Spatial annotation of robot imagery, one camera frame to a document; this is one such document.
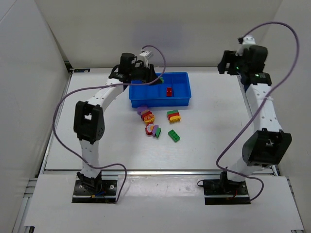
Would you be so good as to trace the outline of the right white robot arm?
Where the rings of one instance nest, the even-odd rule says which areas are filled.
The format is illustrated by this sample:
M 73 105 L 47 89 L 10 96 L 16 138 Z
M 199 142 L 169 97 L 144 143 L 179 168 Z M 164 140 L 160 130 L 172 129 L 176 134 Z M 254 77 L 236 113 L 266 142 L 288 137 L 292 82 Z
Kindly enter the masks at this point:
M 250 45 L 240 51 L 225 50 L 217 66 L 220 74 L 237 76 L 254 132 L 242 147 L 242 156 L 221 174 L 225 184 L 238 185 L 246 177 L 268 166 L 278 165 L 292 142 L 283 131 L 268 94 L 271 77 L 263 71 L 268 55 L 266 47 Z

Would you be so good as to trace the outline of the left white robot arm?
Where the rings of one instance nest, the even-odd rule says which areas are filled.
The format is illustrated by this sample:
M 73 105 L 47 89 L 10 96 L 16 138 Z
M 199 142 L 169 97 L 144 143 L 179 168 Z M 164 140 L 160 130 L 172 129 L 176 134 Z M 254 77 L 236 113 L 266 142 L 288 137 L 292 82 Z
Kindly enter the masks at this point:
M 120 63 L 112 69 L 108 77 L 108 87 L 100 89 L 87 101 L 76 103 L 73 129 L 79 139 L 84 159 L 82 170 L 77 173 L 77 177 L 90 192 L 97 193 L 101 190 L 99 141 L 105 130 L 105 110 L 133 80 L 139 80 L 141 83 L 161 83 L 154 65 L 149 63 L 152 52 L 143 50 L 139 56 L 140 60 L 132 53 L 123 53 Z

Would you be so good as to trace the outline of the green 2x4 lego brick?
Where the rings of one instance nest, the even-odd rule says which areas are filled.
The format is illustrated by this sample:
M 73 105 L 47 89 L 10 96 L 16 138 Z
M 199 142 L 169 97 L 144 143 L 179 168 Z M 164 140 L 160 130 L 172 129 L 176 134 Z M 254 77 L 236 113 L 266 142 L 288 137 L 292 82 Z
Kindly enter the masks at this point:
M 174 130 L 168 131 L 168 136 L 169 136 L 174 142 L 178 142 L 178 141 L 180 140 L 180 136 L 179 136 Z

